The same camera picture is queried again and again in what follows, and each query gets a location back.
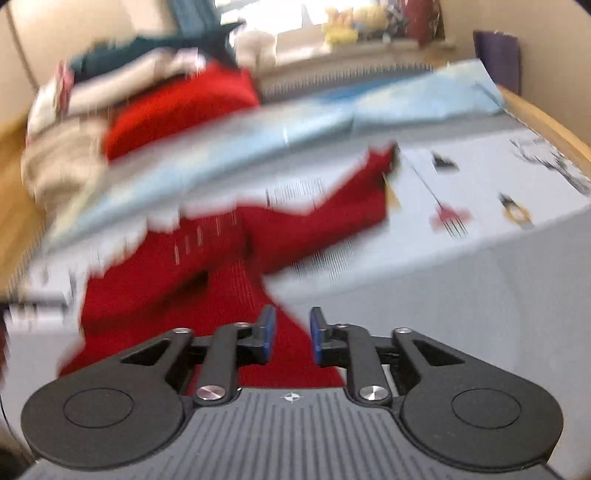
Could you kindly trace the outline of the dark red knit sweater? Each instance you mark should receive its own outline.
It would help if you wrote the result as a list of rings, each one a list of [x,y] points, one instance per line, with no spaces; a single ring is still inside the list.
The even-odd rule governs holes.
[[[271,302],[264,277],[385,221],[385,178],[399,155],[397,145],[370,151],[305,213],[243,204],[181,218],[169,232],[148,231],[126,259],[89,277],[80,315],[84,342],[60,374],[176,328],[208,336],[226,324],[256,321]]]

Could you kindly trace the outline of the grey printed bed sheet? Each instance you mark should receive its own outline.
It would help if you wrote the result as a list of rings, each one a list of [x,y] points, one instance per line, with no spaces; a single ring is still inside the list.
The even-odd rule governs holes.
[[[16,310],[2,392],[16,419],[79,343],[86,278],[148,228],[260,203],[310,208],[370,146],[396,140],[389,177],[398,203],[381,226],[266,278],[273,299],[304,320],[329,318],[375,334],[408,326],[555,394],[565,413],[590,411],[590,165],[506,115],[333,138],[233,169],[190,191],[140,205],[128,185],[108,218],[83,217],[44,242],[24,292],[64,298],[66,310]]]

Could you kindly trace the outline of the beige folded blanket stack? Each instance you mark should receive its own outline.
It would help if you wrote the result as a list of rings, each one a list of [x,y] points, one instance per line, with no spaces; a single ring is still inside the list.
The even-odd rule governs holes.
[[[102,142],[108,127],[103,118],[74,118],[50,127],[25,148],[23,185],[48,217],[56,216],[106,171]]]

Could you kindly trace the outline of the light blue patterned quilt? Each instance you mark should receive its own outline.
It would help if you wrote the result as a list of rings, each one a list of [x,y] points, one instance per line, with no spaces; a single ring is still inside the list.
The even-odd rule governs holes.
[[[151,142],[117,158],[96,186],[52,225],[56,250],[212,179],[322,139],[370,127],[407,126],[500,113],[505,101],[475,59],[441,69],[391,64],[264,78],[262,104]]]

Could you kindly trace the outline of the bright red folded blanket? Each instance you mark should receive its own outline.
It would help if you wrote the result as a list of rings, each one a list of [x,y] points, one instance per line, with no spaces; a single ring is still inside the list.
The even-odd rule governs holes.
[[[211,61],[199,73],[174,80],[125,107],[104,137],[103,153],[113,164],[155,141],[259,106],[249,71]]]

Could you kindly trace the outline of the purple paper bag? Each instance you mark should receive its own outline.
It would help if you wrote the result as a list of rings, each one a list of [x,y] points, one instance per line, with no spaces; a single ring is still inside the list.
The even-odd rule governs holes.
[[[492,80],[514,94],[522,93],[522,56],[516,36],[501,31],[475,30],[475,55]]]

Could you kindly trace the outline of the teal shark plush toy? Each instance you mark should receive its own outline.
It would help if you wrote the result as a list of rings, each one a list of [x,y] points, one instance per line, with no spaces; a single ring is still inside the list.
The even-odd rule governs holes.
[[[236,68],[238,64],[226,43],[230,33],[243,25],[243,21],[232,22],[195,35],[138,36],[121,46],[100,47],[76,57],[69,63],[69,68],[76,82],[84,82],[119,69],[156,49],[166,52],[197,49],[207,60],[214,59],[224,66]]]

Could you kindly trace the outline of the white plush toy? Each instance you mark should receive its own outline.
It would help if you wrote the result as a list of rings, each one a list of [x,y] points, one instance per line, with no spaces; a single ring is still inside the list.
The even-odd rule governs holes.
[[[252,71],[276,65],[276,36],[263,31],[246,31],[235,37],[236,62]]]

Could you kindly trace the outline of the dark red cushion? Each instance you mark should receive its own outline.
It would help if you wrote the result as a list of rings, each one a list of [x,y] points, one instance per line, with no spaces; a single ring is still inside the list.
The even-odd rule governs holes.
[[[406,20],[406,35],[425,46],[445,38],[445,26],[439,0],[402,0],[401,12]]]

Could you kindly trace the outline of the yellow plush toy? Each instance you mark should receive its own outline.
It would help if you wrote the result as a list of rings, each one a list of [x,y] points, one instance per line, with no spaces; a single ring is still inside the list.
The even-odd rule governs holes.
[[[380,4],[342,11],[329,8],[325,13],[328,19],[322,32],[329,46],[381,39],[389,27],[387,9]]]

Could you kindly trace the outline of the wooden bed frame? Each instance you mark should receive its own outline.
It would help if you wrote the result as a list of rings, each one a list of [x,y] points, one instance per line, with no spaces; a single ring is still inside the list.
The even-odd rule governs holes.
[[[591,174],[591,149],[568,128],[544,111],[499,86],[506,111],[532,130],[541,134],[564,153],[587,177]]]

